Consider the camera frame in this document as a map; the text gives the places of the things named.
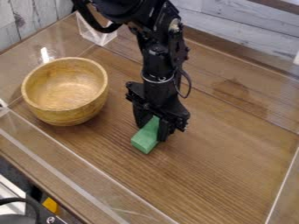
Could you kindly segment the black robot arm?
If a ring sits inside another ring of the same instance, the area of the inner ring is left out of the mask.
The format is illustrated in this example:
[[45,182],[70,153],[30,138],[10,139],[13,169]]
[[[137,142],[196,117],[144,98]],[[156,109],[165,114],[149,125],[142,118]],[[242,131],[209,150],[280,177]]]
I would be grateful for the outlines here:
[[170,0],[70,0],[87,25],[101,33],[122,25],[134,34],[142,69],[140,83],[125,84],[125,98],[133,104],[134,123],[144,127],[158,118],[157,140],[165,141],[184,131],[190,113],[180,103],[181,80],[190,77],[182,70],[189,48],[182,38],[180,12]]

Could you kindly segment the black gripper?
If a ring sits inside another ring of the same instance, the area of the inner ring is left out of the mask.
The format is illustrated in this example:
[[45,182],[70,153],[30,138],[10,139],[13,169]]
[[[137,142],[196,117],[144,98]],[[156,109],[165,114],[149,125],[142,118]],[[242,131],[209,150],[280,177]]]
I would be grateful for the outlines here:
[[185,131],[190,113],[178,100],[173,80],[125,84],[125,98],[131,102],[134,123],[141,129],[153,116],[160,118],[157,141],[164,142],[174,130]]

